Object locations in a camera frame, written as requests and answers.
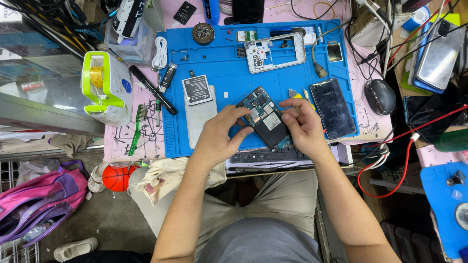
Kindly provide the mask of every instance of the red cable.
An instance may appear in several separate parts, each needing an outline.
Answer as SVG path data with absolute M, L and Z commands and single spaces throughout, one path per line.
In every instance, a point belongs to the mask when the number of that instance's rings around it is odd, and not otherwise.
M 405 41 L 403 41 L 403 42 L 408 41 L 412 36 L 414 36 L 414 34 L 416 34 L 419 30 L 421 30 L 421 28 L 423 28 L 423 26 L 424 26 L 427 22 L 429 22 L 429 20 L 431 20 L 431 19 L 439 12 L 439 9 L 437 9 L 437 11 L 435 11 L 435 12 L 431 15 L 431 17 L 429 17 L 428 20 L 426 20 L 426 22 L 424 22 L 416 31 L 414 31 L 414 32 L 413 32 L 407 39 L 405 39 Z M 390 66 L 390 63 L 392 62 L 393 58 L 396 56 L 396 54 L 398 53 L 398 51 L 399 51 L 403 46 L 404 46 L 404 45 L 401 45 L 401 46 L 398 47 L 398 49 L 397 49 L 396 52 L 393 54 L 393 56 L 388 60 L 387 66 Z
M 369 164 L 368 166 L 364 167 L 364 169 L 362 169 L 358 174 L 358 185 L 359 185 L 359 188 L 361 188 L 362 192 L 367 194 L 368 196 L 374 197 L 374 198 L 384 198 L 384 197 L 387 197 L 387 196 L 395 193 L 395 191 L 401 186 L 401 184 L 403 183 L 403 180 L 405 179 L 406 169 L 408 168 L 408 159 L 410 158 L 410 147 L 411 147 L 411 144 L 413 142 L 414 142 L 413 139 L 409 140 L 408 148 L 406 149 L 405 169 L 403 170 L 403 175 L 402 175 L 402 178 L 400 179 L 400 182 L 395 186 L 395 188 L 393 188 L 393 190 L 391 190 L 388 194 L 385 194 L 385 195 L 382 195 L 382 196 L 375 196 L 375 195 L 369 194 L 368 192 L 364 191 L 364 189 L 362 189 L 361 182 L 359 181 L 359 179 L 361 178 L 361 174 L 362 174 L 362 172 L 364 172 L 365 169 L 367 169 L 368 167 L 370 167 L 371 165 L 373 165 L 375 163 L 375 162 L 373 162 L 373 163 Z
M 457 110 L 451 111 L 451 112 L 449 112 L 449 113 L 447 113 L 447 114 L 445 114 L 445 115 L 443 115 L 443 116 L 440 116 L 440 117 L 438 117 L 438 118 L 436 118 L 436 119 L 433 119 L 432 121 L 426 122 L 425 124 L 423 124 L 423 125 L 421 125 L 421 126 L 418 126 L 418 127 L 414 128 L 414 129 L 412 129 L 412 130 L 409 130 L 409 131 L 407 131 L 407 132 L 405 132 L 405 133 L 402 133 L 402 134 L 400 134 L 400 135 L 398 135 L 398 136 L 396 136 L 396 137 L 394 137 L 394 138 L 392 138 L 392 139 L 390 139 L 390 140 L 384 141 L 382 144 L 387 143 L 387 142 L 389 142 L 389 141 L 396 140 L 396 139 L 400 138 L 401 136 L 405 136 L 406 134 L 408 134 L 408 133 L 410 133 L 410 132 L 413 132 L 413 131 L 415 131 L 415 130 L 417 130 L 417 129 L 420 129 L 420 128 L 426 126 L 426 125 L 429 125 L 429 124 L 431 124 L 431 123 L 433 123 L 433 122 L 436 122 L 436 121 L 438 121 L 438 120 L 441 120 L 441 119 L 443 119 L 443 118 L 445 118 L 445 117 L 447 117 L 447 116 L 449 116 L 449 115 L 452 115 L 453 113 L 459 112 L 460 110 L 464 110 L 464 109 L 466 109 L 466 108 L 468 108 L 468 105 L 464 104 L 463 107 L 461 107 L 461 108 L 459 108 L 459 109 L 457 109 Z M 361 146 L 361 147 L 354 147 L 354 148 L 356 148 L 356 149 L 359 149 L 359 148 L 369 148 L 369 147 L 375 147 L 375 146 L 379 146 L 379 145 L 380 145 L 380 143 L 374 144 L 374 145 L 370 145 L 370 146 Z

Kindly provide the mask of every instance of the forearm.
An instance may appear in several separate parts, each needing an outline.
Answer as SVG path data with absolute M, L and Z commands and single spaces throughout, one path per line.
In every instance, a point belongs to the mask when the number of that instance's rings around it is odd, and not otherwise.
M 344 245 L 380 245 L 387 240 L 375 216 L 330 150 L 313 160 L 327 213 Z
M 159 232 L 152 263 L 164 260 L 193 261 L 200 232 L 203 194 L 209 170 L 189 161 Z

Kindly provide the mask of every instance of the wire rack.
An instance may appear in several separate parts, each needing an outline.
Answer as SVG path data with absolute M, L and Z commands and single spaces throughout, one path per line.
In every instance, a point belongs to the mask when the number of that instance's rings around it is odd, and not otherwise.
M 18 162 L 0 162 L 0 192 L 13 188 L 18 180 Z M 39 243 L 21 247 L 21 239 L 0 245 L 0 263 L 39 263 Z

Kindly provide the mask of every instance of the computer mouse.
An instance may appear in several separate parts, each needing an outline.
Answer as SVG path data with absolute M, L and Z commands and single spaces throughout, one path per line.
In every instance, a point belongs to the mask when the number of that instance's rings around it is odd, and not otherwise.
M 388 115 L 395 109 L 395 92 L 384 80 L 369 81 L 364 87 L 364 94 L 371 108 L 379 115 Z

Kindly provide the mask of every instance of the cloth rag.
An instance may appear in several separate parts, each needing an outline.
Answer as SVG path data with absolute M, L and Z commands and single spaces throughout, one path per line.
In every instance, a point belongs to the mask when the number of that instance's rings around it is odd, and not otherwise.
M 57 134 L 49 139 L 49 144 L 55 147 L 60 147 L 65 151 L 70 158 L 75 158 L 75 154 L 86 149 L 93 143 L 92 136 L 76 135 L 76 134 Z
M 135 189 L 151 200 L 154 206 L 172 190 L 177 190 L 182 181 L 188 162 L 187 157 L 159 159 L 149 165 L 145 178 L 135 185 Z M 226 181 L 224 162 L 215 166 L 208 174 L 205 189 L 223 184 Z

